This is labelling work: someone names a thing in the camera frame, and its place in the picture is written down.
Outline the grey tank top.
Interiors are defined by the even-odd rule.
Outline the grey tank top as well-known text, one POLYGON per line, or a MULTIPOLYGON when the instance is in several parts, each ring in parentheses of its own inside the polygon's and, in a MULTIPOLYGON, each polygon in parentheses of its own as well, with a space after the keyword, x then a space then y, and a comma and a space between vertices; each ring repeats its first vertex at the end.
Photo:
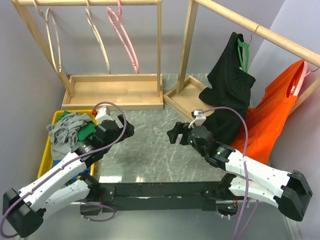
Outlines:
POLYGON ((51 156, 54 160, 62 160, 78 141, 78 131, 86 121, 92 119, 87 113, 66 115, 55 124, 49 124, 46 129, 51 141, 51 156))

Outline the pink plastic hanger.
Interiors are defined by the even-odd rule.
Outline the pink plastic hanger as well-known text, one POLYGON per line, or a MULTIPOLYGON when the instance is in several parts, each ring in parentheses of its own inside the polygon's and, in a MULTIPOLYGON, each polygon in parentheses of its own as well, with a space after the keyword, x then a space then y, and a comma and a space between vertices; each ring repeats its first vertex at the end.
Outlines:
POLYGON ((121 16, 122 16, 121 1, 116 0, 116 3, 117 3, 117 12, 113 11, 110 7, 106 8, 108 19, 128 54, 128 57, 130 59, 130 62, 132 64, 135 74, 139 74, 140 66, 139 66, 138 57, 136 55, 136 51, 131 42, 131 39, 125 27, 123 26, 122 19, 121 19, 121 16))

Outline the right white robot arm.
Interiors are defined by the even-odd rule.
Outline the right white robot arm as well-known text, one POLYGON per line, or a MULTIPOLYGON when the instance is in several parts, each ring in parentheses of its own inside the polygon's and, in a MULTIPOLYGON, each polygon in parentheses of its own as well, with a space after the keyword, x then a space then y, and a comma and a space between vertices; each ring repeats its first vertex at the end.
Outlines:
POLYGON ((219 186, 222 198, 247 196, 276 207, 294 221, 304 219, 313 192, 300 171, 278 170, 245 157, 216 141, 205 126, 189 127, 188 123, 177 122, 166 134, 171 144, 181 135, 181 145, 192 146, 208 164, 227 171, 219 186))

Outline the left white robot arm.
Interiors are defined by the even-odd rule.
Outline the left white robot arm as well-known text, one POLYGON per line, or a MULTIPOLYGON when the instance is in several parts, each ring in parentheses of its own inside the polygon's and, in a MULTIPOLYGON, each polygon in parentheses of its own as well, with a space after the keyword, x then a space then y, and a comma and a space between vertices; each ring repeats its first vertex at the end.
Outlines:
POLYGON ((53 213, 77 201, 94 201, 102 189, 100 183, 84 171, 103 158, 111 146, 134 135, 135 127, 123 114, 123 124, 106 119, 52 169, 33 183, 3 195, 1 223, 8 221, 21 238, 32 235, 53 213))

